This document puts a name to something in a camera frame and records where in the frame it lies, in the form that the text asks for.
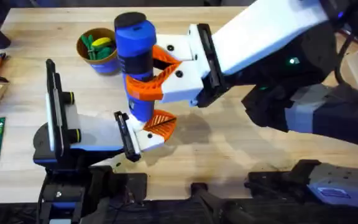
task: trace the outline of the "white panel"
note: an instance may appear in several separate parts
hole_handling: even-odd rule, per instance
[[[188,38],[187,35],[157,34],[157,45],[165,49],[176,60],[192,60]],[[167,50],[168,45],[173,46],[172,51]]]
[[[195,75],[204,78],[206,75],[208,75],[211,69],[209,68],[209,63],[205,56],[204,47],[201,43],[197,25],[195,24],[191,24],[189,27],[189,42],[193,60],[197,64],[197,70],[195,70],[194,73]]]
[[[198,73],[197,61],[182,62],[177,69],[162,83],[162,103],[169,103],[180,100],[193,100],[204,88],[203,82]],[[181,70],[181,78],[175,72]]]
[[[52,114],[50,113],[50,99],[49,94],[45,94],[45,103],[47,105],[47,121],[48,121],[48,135],[49,135],[49,149],[53,152],[55,150],[55,135],[52,128]]]
[[[144,130],[136,132],[136,137],[139,142],[141,151],[147,151],[156,147],[163,146],[165,142],[162,136]]]
[[[139,121],[133,114],[129,114],[128,117],[129,124],[135,132],[143,130],[146,122]]]
[[[213,34],[221,70],[233,74],[327,19],[319,0],[258,0]]]
[[[81,129],[76,105],[65,105],[67,128]]]
[[[115,120],[79,115],[81,142],[70,147],[86,151],[116,151],[123,148],[121,134]]]

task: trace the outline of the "black clamp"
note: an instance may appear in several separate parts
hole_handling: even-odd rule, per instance
[[[129,119],[128,115],[126,113],[122,113],[121,111],[117,111],[114,113],[114,117],[118,123],[119,132],[121,133],[125,156],[132,162],[138,161],[140,159],[140,154],[137,154],[135,151],[126,123],[126,120]]]

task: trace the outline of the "blue cylinder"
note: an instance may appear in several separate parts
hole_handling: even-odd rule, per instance
[[[126,76],[147,82],[153,78],[152,49],[157,42],[155,27],[139,12],[127,12],[114,20],[118,59],[126,87]],[[128,94],[131,113],[146,122],[153,116],[154,101],[138,100]]]

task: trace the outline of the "screw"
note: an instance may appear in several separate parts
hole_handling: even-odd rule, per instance
[[[183,76],[183,72],[181,70],[177,70],[177,72],[175,72],[175,75],[178,77],[178,78],[181,78]]]
[[[169,51],[172,51],[173,49],[175,49],[172,45],[168,45],[167,46],[167,49],[169,50]]]

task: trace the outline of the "black cable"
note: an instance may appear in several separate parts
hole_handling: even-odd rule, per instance
[[[44,181],[42,182],[40,195],[38,195],[38,202],[37,202],[37,211],[35,212],[35,222],[36,224],[40,224],[40,209],[42,203],[42,193],[44,192],[46,183],[48,179],[48,174],[45,175]]]
[[[119,212],[120,212],[121,209],[124,208],[124,207],[125,207],[125,203],[122,203],[122,205],[121,205],[119,208],[117,208],[116,215],[114,216],[114,218],[113,218],[111,224],[114,224],[114,223],[116,222]]]
[[[343,43],[341,50],[339,51],[338,54],[338,63],[335,67],[335,79],[338,82],[338,84],[347,84],[347,82],[343,79],[342,75],[341,75],[341,65],[342,65],[342,61],[343,58],[345,56],[345,53],[347,51],[347,49],[349,48],[350,44],[352,43],[352,41],[354,40],[354,35],[350,34],[345,42]]]

